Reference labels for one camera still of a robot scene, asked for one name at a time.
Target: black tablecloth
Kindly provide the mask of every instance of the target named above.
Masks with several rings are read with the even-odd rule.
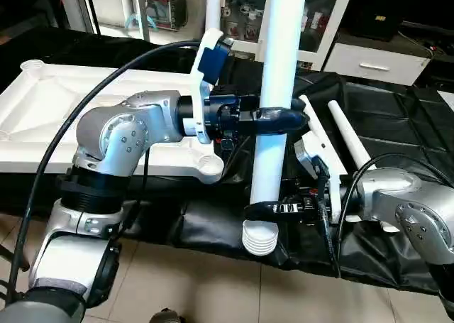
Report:
[[[68,65],[119,67],[154,45],[129,38],[97,37],[59,29],[32,30],[0,46],[3,67],[0,90],[20,72],[29,59]],[[173,50],[147,62],[144,70],[189,72],[195,52]],[[219,84],[234,84],[240,92],[260,90],[262,64],[229,59]],[[307,73],[296,78],[306,85],[316,113],[341,160],[349,171],[353,161],[326,106],[337,99],[370,155],[398,152],[428,161],[454,179],[454,114],[435,90],[412,89],[380,82],[347,83],[338,76]],[[284,162],[283,178],[300,177],[312,182],[292,155],[291,141]],[[223,182],[201,185],[196,180],[150,177],[147,202],[130,236],[153,243],[192,248],[231,258],[254,259],[277,268],[331,275],[323,239],[313,226],[280,224],[279,243],[269,256],[256,258],[240,242],[243,207],[248,203],[252,175],[254,140],[250,140]],[[379,166],[393,166],[431,177],[405,160],[387,160]],[[26,203],[33,175],[0,174],[3,211],[20,214]],[[48,215],[58,198],[55,175],[46,175],[41,185],[36,213]],[[140,177],[133,177],[126,206],[131,205]],[[176,199],[173,194],[178,191]],[[436,285],[424,262],[401,234],[384,233],[377,223],[347,224],[340,260],[345,279],[399,290],[436,292]]]

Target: white cylinder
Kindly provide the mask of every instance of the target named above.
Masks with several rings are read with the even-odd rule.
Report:
[[[206,0],[205,31],[209,28],[220,28],[221,0]]]
[[[347,170],[342,164],[342,161],[339,158],[336,150],[334,149],[333,144],[329,140],[328,135],[326,135],[325,129],[323,129],[323,126],[321,125],[320,120],[311,105],[311,102],[306,95],[300,96],[300,99],[306,104],[306,106],[304,107],[304,113],[309,116],[309,128],[315,133],[315,136],[317,136],[319,140],[325,145],[326,151],[332,158],[332,163],[334,163],[334,165],[330,165],[330,168],[335,168],[338,175],[347,175]]]
[[[267,28],[260,107],[290,107],[297,68],[297,51],[299,36],[301,35],[304,1],[270,1],[270,25]],[[285,17],[285,21],[282,21],[285,14],[290,16]],[[278,200],[286,139],[287,135],[257,136],[250,196],[251,204]],[[269,231],[268,234],[264,235],[275,238],[271,241],[277,241],[279,231],[276,224],[261,221],[256,224],[261,224],[263,230]],[[254,241],[251,241],[250,235],[248,243],[245,244],[246,249],[252,254],[259,255],[253,248],[248,247],[254,243]],[[274,247],[275,244],[272,244],[272,250],[266,252],[271,253]]]
[[[362,144],[361,140],[359,139],[358,135],[356,135],[355,130],[351,126],[350,122],[345,117],[341,107],[339,106],[338,102],[330,101],[328,103],[328,108],[330,109],[334,121],[339,128],[340,134],[347,145],[350,154],[355,161],[356,167],[360,169],[364,164],[369,162],[370,156],[367,152],[366,148]],[[375,165],[370,166],[371,169],[376,169]]]

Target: glass cabinet door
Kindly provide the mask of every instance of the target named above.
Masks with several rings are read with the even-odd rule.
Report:
[[[202,37],[205,0],[143,0],[143,3],[141,11],[139,0],[93,0],[101,34],[144,38],[159,45]],[[147,38],[140,33],[142,21]]]
[[[234,55],[240,58],[254,58],[258,52],[266,1],[225,0],[221,30],[228,37],[235,39]]]
[[[335,5],[336,0],[306,0],[299,38],[300,50],[317,52]]]

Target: white cabinet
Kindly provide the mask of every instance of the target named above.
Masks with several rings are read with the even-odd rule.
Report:
[[[424,57],[336,43],[324,71],[412,85],[428,61]]]
[[[297,53],[299,67],[321,69],[348,1],[306,0],[304,6],[301,5],[305,12],[301,22],[301,38]],[[69,6],[69,0],[64,2],[65,7]],[[80,9],[85,10],[80,16],[86,23],[87,31],[94,31],[94,18],[89,10],[88,0],[78,2]],[[210,2],[223,7],[221,30],[235,39],[234,54],[264,61],[267,28],[270,23],[270,0],[186,0],[187,23],[178,31],[155,30],[147,25],[141,27],[134,21],[130,23],[128,19],[137,15],[133,0],[93,0],[101,34],[144,38],[140,33],[143,28],[143,31],[148,30],[152,43],[161,45],[201,38],[204,32],[206,5]],[[288,22],[292,16],[290,13],[282,14],[280,21]]]
[[[301,65],[312,70],[321,69],[348,1],[306,0],[297,53]],[[235,39],[233,50],[264,61],[270,0],[225,0],[223,4],[226,7],[221,30]],[[291,17],[291,14],[282,14],[280,20],[285,22]]]

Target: tiled floor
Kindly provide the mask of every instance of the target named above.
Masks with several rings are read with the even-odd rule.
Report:
[[[13,248],[19,220],[0,215],[0,241]],[[37,249],[44,224],[33,222],[26,255]],[[9,264],[0,259],[0,277]],[[25,290],[27,275],[18,288]],[[205,253],[123,241],[121,266],[109,300],[84,323],[148,323],[163,308],[195,323],[444,323],[437,297],[309,275]]]

